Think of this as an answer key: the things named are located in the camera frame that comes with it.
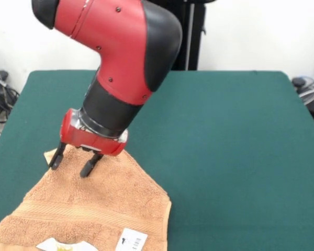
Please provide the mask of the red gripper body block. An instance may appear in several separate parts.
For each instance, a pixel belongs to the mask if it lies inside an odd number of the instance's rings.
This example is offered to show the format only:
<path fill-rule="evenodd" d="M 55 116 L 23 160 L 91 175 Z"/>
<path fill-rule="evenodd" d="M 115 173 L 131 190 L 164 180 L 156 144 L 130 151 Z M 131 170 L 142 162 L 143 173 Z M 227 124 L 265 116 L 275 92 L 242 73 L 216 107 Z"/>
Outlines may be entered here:
<path fill-rule="evenodd" d="M 97 154 L 116 156 L 125 148 L 128 135 L 125 130 L 119 137 L 101 136 L 83 125 L 79 110 L 70 108 L 62 120 L 59 153 L 63 154 L 65 147 L 72 145 Z"/>

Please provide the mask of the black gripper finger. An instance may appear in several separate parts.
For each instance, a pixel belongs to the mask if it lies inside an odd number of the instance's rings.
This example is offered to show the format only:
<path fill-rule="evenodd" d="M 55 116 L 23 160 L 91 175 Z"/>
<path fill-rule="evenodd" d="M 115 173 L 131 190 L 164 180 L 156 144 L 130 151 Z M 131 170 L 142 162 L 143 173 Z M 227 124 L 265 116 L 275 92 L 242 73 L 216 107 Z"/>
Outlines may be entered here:
<path fill-rule="evenodd" d="M 63 160 L 63 153 L 66 148 L 66 143 L 60 142 L 57 147 L 50 163 L 48 164 L 49 168 L 52 170 L 56 170 Z"/>
<path fill-rule="evenodd" d="M 90 175 L 96 164 L 103 158 L 103 154 L 94 154 L 93 157 L 86 162 L 80 172 L 81 178 L 86 178 Z"/>

